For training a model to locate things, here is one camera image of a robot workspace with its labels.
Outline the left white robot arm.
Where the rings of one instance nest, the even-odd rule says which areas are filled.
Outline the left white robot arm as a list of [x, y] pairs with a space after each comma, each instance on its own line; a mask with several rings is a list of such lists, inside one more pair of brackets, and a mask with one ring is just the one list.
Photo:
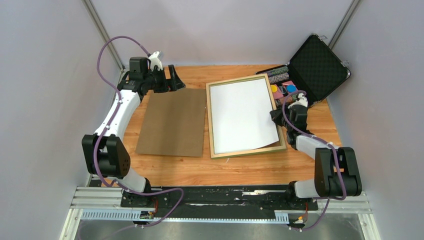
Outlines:
[[103, 180], [109, 178], [125, 191], [134, 193], [135, 202], [142, 207], [153, 201], [151, 185], [131, 167], [123, 138], [133, 113], [150, 90], [167, 93], [186, 86], [174, 65], [170, 64], [168, 70], [166, 77], [159, 60], [153, 56], [130, 58], [129, 70], [114, 86], [115, 97], [106, 118], [93, 134], [84, 135], [81, 141], [87, 171]]

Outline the brown cardboard backing board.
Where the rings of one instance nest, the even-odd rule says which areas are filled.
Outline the brown cardboard backing board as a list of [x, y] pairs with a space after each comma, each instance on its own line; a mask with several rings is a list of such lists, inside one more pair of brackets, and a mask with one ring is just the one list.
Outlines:
[[135, 152], [201, 157], [206, 114], [205, 89], [153, 93], [148, 100]]

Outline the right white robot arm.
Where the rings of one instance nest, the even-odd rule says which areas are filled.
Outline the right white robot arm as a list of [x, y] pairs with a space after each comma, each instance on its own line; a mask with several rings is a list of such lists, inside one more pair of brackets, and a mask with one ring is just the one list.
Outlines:
[[315, 161], [312, 179], [289, 183], [285, 201], [290, 208], [298, 209], [309, 198], [343, 200], [362, 193], [355, 151], [312, 134], [307, 129], [307, 107], [280, 107], [272, 110], [270, 117], [275, 124], [286, 129], [286, 140], [293, 149]]

